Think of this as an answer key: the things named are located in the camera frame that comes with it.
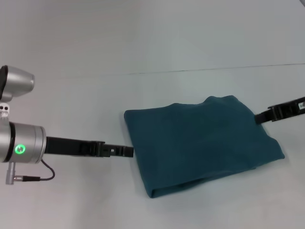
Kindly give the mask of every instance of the white label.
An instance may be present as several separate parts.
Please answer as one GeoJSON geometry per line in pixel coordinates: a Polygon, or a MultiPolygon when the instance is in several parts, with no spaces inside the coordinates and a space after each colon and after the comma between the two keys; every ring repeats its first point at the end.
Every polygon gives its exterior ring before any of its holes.
{"type": "Polygon", "coordinates": [[[300,110],[305,109],[305,103],[299,103],[300,110]]]}

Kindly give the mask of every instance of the teal cloth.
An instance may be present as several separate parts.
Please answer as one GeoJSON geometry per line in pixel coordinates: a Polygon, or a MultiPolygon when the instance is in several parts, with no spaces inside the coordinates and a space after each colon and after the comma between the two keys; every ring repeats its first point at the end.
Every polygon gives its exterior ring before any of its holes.
{"type": "Polygon", "coordinates": [[[285,157],[278,142],[234,96],[129,110],[124,118],[151,198],[285,157]]]}

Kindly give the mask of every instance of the green led light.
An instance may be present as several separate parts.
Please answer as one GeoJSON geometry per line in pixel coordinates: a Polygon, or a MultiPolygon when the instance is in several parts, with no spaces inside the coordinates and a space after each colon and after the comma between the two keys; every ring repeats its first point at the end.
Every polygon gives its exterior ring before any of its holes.
{"type": "Polygon", "coordinates": [[[25,146],[24,145],[17,145],[15,147],[15,153],[16,154],[23,154],[25,152],[25,146]]]}

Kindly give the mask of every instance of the folded towel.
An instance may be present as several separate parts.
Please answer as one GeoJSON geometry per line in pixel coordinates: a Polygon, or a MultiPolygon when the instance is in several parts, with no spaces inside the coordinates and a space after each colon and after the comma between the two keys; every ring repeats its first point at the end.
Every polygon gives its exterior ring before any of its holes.
{"type": "Polygon", "coordinates": [[[234,96],[129,110],[124,118],[151,198],[285,157],[234,96]]]}

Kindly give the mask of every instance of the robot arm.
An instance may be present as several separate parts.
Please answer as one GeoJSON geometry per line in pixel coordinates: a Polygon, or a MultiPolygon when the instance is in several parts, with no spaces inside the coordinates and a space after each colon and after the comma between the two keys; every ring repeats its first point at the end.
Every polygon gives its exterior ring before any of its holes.
{"type": "Polygon", "coordinates": [[[0,160],[9,163],[6,184],[29,181],[15,175],[16,163],[38,163],[45,153],[110,157],[133,157],[133,148],[107,145],[100,141],[82,141],[47,137],[42,126],[25,125],[9,121],[10,106],[6,103],[33,90],[34,75],[18,68],[0,69],[0,160]]]}

